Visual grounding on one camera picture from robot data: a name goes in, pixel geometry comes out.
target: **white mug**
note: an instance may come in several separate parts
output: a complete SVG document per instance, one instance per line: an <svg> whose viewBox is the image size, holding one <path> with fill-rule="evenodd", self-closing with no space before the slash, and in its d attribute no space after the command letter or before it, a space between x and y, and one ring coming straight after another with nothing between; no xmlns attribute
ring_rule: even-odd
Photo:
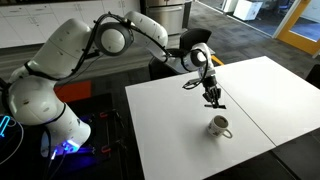
<svg viewBox="0 0 320 180"><path fill-rule="evenodd" d="M232 133L227 129L228 125L228 120L225 117L217 115L210 121L207 130L214 137L223 135L227 138L232 138Z"/></svg>

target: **white table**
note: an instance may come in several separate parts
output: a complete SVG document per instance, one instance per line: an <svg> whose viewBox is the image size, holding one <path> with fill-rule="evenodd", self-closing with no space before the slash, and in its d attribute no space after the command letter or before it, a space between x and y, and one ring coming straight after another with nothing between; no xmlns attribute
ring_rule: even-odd
<svg viewBox="0 0 320 180"><path fill-rule="evenodd" d="M227 109L204 107L202 85L182 86L197 73L126 87L145 179L204 179L275 145L222 91ZM232 139L214 138L206 126L215 115L229 120Z"/></svg>
<svg viewBox="0 0 320 180"><path fill-rule="evenodd" d="M267 57L216 68L217 81L280 145L320 127L320 91Z"/></svg>

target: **floor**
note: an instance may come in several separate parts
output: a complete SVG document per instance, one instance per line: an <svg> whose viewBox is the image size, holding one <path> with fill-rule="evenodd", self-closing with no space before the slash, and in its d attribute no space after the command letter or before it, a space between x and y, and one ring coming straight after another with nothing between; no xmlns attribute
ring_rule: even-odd
<svg viewBox="0 0 320 180"><path fill-rule="evenodd" d="M222 0L200 0L200 2L218 10L221 9L223 3ZM276 13L271 10L261 9L255 20L244 22L272 36L280 25L284 16L285 13ZM291 31L317 41L320 38L320 23L300 17Z"/></svg>
<svg viewBox="0 0 320 180"><path fill-rule="evenodd" d="M287 68L292 73L305 78L310 72L313 65L319 63L320 58L313 59L309 54L300 51L290 45L287 45L276 39L271 39L259 31L254 30L242 23L234 21L227 16L220 14L211 8L203 6L201 3L193 2L188 28L205 28L212 31L212 35L208 41L208 46L216 52L216 56L225 64L239 62L250 58L268 56L275 62ZM170 37L169 46L176 46L178 37ZM25 61L39 50L40 46L28 46L21 48L10 48L0 50L0 76L8 79L13 69L21 66ZM150 80L148 73L148 62L151 55L146 50L133 46L128 52L120 57L108 58L104 57L94 63L88 71L85 71L77 79L71 82L91 79L93 82L93 95L104 93L112 93L113 105L122 114L123 118L130 124L130 112L125 93L125 86L146 82ZM288 145L277 149L275 152L267 152L257 156L251 160L241 163L233 168L223 171L208 179L297 179L293 174L279 163L278 157L282 157L282 161L287 163L290 169L295 169L295 173L301 179L311 179L305 170L312 169L313 165L317 165L316 158L311 153L316 152L319 147L319 131L311 133L312 136L305 137L311 146L307 149L299 149L300 151L292 151ZM305 143L300 139L293 144ZM295 159L297 155L309 153L308 161L304 161L303 157L298 158L299 162L304 165L303 168L297 166L297 162L290 161ZM133 163L130 166L132 174L130 179L143 179L140 171L135 171L135 166L139 163Z"/></svg>

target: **black chair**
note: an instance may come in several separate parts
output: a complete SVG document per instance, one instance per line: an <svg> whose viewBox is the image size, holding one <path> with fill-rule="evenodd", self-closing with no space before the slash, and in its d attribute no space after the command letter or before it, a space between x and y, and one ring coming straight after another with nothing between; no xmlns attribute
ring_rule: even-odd
<svg viewBox="0 0 320 180"><path fill-rule="evenodd" d="M180 36L179 49L167 49L173 56L182 57L188 53L192 46L200 42L208 42L211 31L201 28L189 29ZM177 73L153 57L149 62L149 74L151 80L162 79L177 75Z"/></svg>
<svg viewBox="0 0 320 180"><path fill-rule="evenodd" d="M310 73L306 77L306 81L320 89L320 64L312 67Z"/></svg>
<svg viewBox="0 0 320 180"><path fill-rule="evenodd" d="M211 31L202 28L189 29L180 36L179 49L190 51L197 43L207 43L211 36Z"/></svg>
<svg viewBox="0 0 320 180"><path fill-rule="evenodd" d="M283 13L283 11L289 8L290 8L290 0L278 0L278 14L286 14L286 13Z"/></svg>
<svg viewBox="0 0 320 180"><path fill-rule="evenodd" d="M278 0L264 0L258 12L257 19L260 18L260 20L262 20L262 17L272 15L277 5L278 5Z"/></svg>
<svg viewBox="0 0 320 180"><path fill-rule="evenodd" d="M180 49L167 49L168 52L174 56L183 56L186 51ZM153 57L148 65L149 74L151 80L162 79L170 76L175 76L177 73L171 69L170 67L166 66L158 60L157 58Z"/></svg>

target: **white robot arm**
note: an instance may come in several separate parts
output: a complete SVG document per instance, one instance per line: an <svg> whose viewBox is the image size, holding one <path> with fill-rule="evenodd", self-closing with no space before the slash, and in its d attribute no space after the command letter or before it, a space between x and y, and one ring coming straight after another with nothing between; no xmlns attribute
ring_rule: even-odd
<svg viewBox="0 0 320 180"><path fill-rule="evenodd" d="M119 23L101 24L106 17L113 17ZM88 53L98 49L106 55L117 56L125 52L132 42L148 49L177 73L198 70L199 79L190 84L202 82L206 92L211 93L208 99L212 101L212 93L216 93L211 91L216 84L215 72L206 44L196 44L181 60L165 50L168 42L166 30L140 13L129 12L124 18L105 14L93 28L70 19L51 35L29 62L13 72L10 86L3 93L8 109L18 122L25 125L45 124L49 129L51 143L46 133L42 137L43 156L77 152L91 132L89 125L56 97L53 91L55 83L73 75Z"/></svg>

